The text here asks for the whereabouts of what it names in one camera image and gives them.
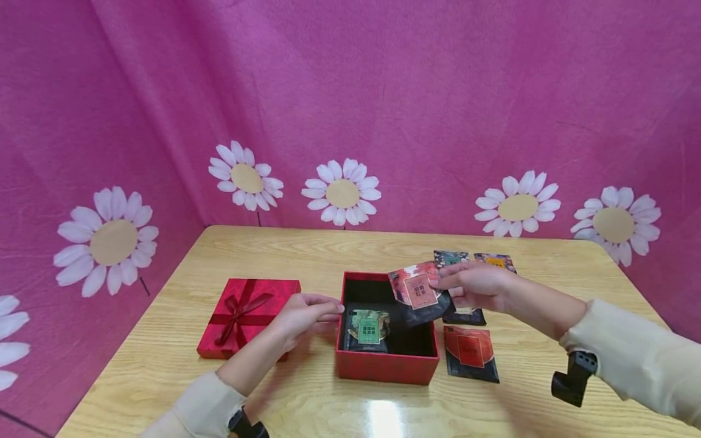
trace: person's left hand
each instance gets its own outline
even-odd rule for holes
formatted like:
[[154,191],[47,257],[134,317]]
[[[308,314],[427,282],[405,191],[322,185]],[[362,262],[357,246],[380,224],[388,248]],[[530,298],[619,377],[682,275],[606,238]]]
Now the person's left hand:
[[285,351],[290,351],[309,329],[317,324],[336,323],[342,313],[341,302],[330,296],[294,294],[269,327],[285,337]]

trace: flower center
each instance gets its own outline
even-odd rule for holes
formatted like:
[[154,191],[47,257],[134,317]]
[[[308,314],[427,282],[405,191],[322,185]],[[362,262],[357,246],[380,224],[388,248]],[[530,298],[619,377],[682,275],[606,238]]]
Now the flower center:
[[621,207],[607,207],[594,215],[594,229],[611,243],[624,243],[633,236],[635,221]]
[[341,178],[329,184],[326,199],[334,207],[349,208],[360,200],[360,191],[352,181]]
[[244,192],[260,193],[263,191],[263,179],[248,164],[237,164],[231,169],[231,181]]
[[538,211],[538,200],[532,195],[513,195],[499,204],[499,216],[507,221],[522,221]]
[[136,244],[137,231],[134,224],[118,219],[107,222],[95,231],[90,239],[90,253],[99,264],[112,266],[129,257]]

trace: red gift box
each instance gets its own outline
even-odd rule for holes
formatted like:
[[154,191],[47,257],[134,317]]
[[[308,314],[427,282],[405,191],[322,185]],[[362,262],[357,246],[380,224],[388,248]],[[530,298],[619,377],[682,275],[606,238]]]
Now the red gift box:
[[[270,324],[293,294],[297,280],[230,278],[207,323],[197,353],[205,359],[228,359]],[[280,361],[287,360],[285,353]]]
[[414,385],[431,382],[439,362],[433,322],[399,333],[390,332],[388,343],[396,354],[343,350],[349,308],[362,308],[363,304],[403,306],[395,300],[386,273],[344,273],[341,302],[346,312],[339,321],[336,339],[336,370],[340,378]]

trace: open box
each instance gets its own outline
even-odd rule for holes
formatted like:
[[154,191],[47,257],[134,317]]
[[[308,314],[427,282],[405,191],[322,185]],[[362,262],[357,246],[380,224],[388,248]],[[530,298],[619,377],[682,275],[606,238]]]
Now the open box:
[[[336,370],[340,378],[428,385],[438,366],[438,348],[433,322],[410,329],[397,322],[401,307],[394,298],[387,274],[343,274],[341,302],[346,307],[336,339]],[[346,318],[354,309],[382,309],[390,313],[390,353],[366,353],[343,349]]]

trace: beige sleeve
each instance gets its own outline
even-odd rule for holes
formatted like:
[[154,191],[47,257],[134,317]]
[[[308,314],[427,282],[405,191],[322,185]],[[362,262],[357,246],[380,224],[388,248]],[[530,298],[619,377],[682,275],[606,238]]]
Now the beige sleeve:
[[598,299],[560,345],[594,353],[621,399],[701,429],[701,345]]
[[198,377],[142,438],[227,438],[229,420],[246,398],[224,384],[214,372]]

